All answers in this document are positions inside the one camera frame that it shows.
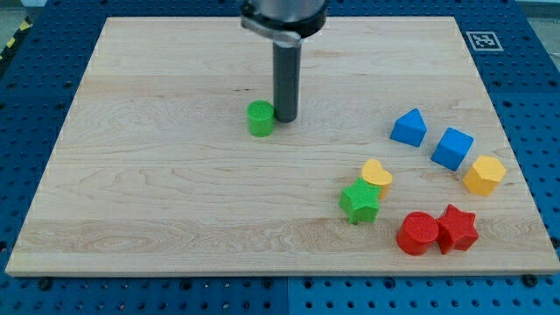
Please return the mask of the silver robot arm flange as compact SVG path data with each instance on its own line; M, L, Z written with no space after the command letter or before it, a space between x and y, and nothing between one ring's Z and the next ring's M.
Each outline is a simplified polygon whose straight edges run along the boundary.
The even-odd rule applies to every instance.
M327 0L248 0L241 26L284 48L299 48L325 25Z

